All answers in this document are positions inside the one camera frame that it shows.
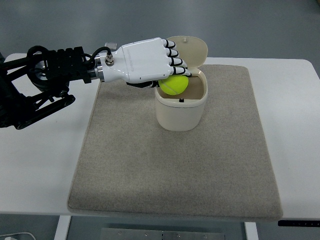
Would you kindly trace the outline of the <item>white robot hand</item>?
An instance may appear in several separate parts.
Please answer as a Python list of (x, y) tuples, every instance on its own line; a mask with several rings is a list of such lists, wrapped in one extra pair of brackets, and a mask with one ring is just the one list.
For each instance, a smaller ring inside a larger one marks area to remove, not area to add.
[(123, 80), (135, 88), (159, 88), (158, 80), (170, 75), (192, 77), (186, 62), (175, 50), (176, 43), (152, 38), (122, 45), (110, 54), (101, 52), (95, 57), (95, 79), (101, 82)]

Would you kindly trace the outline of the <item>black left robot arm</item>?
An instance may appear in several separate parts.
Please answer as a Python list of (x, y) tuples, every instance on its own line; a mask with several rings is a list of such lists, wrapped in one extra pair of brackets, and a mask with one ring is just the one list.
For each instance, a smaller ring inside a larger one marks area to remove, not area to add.
[(72, 81), (117, 80), (136, 88), (158, 88), (169, 77), (190, 78), (175, 42), (152, 38), (87, 54), (82, 47), (31, 47), (26, 56), (0, 64), (0, 126), (24, 129), (71, 105)]

